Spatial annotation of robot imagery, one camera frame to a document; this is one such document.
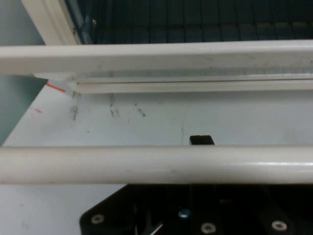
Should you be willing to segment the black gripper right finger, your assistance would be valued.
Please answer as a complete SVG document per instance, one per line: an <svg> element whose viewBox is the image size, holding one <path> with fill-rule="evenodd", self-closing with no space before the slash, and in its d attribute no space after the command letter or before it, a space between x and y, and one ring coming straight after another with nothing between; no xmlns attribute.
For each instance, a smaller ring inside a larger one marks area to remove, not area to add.
<svg viewBox="0 0 313 235"><path fill-rule="evenodd" d="M280 185L262 188L259 223L264 235L313 233L313 186Z"/></svg>

